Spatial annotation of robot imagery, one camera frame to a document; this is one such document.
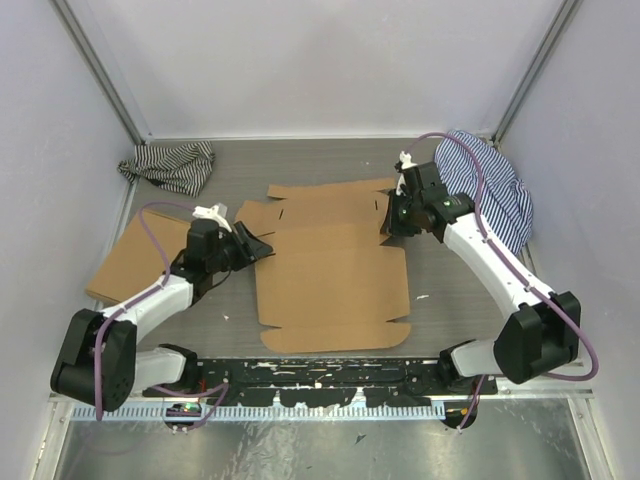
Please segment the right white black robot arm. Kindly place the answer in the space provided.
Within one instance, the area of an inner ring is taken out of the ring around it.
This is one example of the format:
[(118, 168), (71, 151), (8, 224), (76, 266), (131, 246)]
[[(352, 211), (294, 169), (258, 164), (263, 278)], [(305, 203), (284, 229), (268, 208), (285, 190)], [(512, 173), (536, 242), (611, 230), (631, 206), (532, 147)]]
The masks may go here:
[(573, 362), (578, 355), (581, 305), (536, 278), (486, 227), (474, 201), (451, 195), (437, 166), (418, 165), (407, 154), (395, 165), (399, 180), (388, 194), (383, 233), (431, 233), (458, 255), (497, 304), (504, 325), (494, 339), (469, 340), (440, 352), (442, 387), (462, 394), (476, 376), (502, 375), (522, 384)]

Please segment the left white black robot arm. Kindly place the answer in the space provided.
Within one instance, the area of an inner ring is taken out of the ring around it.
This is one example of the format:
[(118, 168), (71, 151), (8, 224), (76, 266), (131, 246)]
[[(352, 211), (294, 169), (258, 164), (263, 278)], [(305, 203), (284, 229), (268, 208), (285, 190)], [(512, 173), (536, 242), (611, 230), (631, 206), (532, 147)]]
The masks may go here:
[(113, 307), (81, 309), (72, 316), (50, 377), (51, 390), (95, 407), (98, 415), (148, 389), (200, 397), (195, 352), (172, 344), (139, 352), (138, 344), (216, 288), (216, 274), (240, 271), (273, 253), (243, 222), (224, 227), (213, 219), (192, 221), (185, 248), (157, 281)]

